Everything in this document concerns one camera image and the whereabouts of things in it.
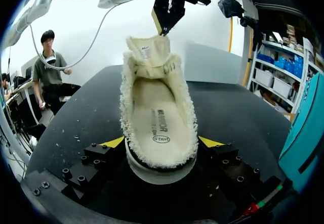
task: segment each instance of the person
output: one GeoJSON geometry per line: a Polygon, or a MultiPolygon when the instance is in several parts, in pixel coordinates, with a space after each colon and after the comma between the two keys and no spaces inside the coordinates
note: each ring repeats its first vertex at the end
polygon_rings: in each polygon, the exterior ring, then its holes
{"type": "Polygon", "coordinates": [[[10,89],[10,85],[7,82],[7,74],[2,73],[1,75],[1,82],[5,90],[5,102],[11,97],[12,91],[10,89]]]}
{"type": "MultiPolygon", "coordinates": [[[[55,34],[52,30],[48,30],[43,33],[40,41],[43,46],[42,58],[48,64],[56,67],[65,67],[66,62],[63,56],[55,52],[52,49],[53,41],[55,34]]],[[[71,69],[62,70],[66,75],[72,73],[71,69]]],[[[45,101],[50,106],[51,111],[54,115],[60,110],[64,102],[60,101],[60,97],[63,96],[72,96],[80,86],[68,83],[62,83],[62,77],[60,70],[52,69],[49,66],[45,65],[40,58],[37,58],[35,61],[33,78],[34,82],[34,91],[38,100],[38,105],[41,109],[44,108],[43,100],[39,92],[39,81],[42,83],[42,96],[45,101]]]]}

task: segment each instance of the man's hand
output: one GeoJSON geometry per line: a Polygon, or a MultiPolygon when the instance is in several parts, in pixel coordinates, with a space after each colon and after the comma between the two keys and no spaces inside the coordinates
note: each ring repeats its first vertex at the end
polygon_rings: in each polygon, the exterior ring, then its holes
{"type": "Polygon", "coordinates": [[[66,74],[66,75],[70,75],[72,73],[72,70],[70,68],[68,68],[68,69],[65,69],[63,71],[63,73],[66,74]]]}
{"type": "Polygon", "coordinates": [[[39,106],[40,109],[44,109],[43,108],[43,101],[42,100],[39,100],[38,101],[38,106],[39,106]]]}

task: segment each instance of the white fuzzy shoe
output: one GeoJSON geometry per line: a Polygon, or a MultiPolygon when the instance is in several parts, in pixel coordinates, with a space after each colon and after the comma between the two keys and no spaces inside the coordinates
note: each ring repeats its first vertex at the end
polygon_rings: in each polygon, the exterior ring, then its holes
{"type": "Polygon", "coordinates": [[[181,61],[164,36],[127,39],[121,84],[121,127],[133,172],[164,185],[193,168],[197,124],[181,61]]]}

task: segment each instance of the black pants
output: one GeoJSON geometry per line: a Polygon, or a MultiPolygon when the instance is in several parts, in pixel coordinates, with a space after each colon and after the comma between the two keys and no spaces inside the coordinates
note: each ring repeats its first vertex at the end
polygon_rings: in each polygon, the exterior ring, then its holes
{"type": "Polygon", "coordinates": [[[63,83],[61,85],[51,85],[43,88],[43,99],[50,105],[50,109],[54,115],[64,105],[60,101],[60,97],[72,96],[78,91],[80,86],[74,84],[63,83]]]}

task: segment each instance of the shoe label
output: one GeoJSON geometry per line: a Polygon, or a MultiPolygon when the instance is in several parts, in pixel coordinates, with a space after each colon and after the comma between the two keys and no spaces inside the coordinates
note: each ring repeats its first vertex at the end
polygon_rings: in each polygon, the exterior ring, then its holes
{"type": "Polygon", "coordinates": [[[149,46],[142,47],[141,55],[144,57],[145,60],[151,57],[151,48],[149,46]]]}
{"type": "Polygon", "coordinates": [[[163,109],[151,109],[151,127],[153,140],[158,143],[167,143],[170,141],[169,137],[157,135],[157,133],[168,132],[168,126],[163,109]]]}

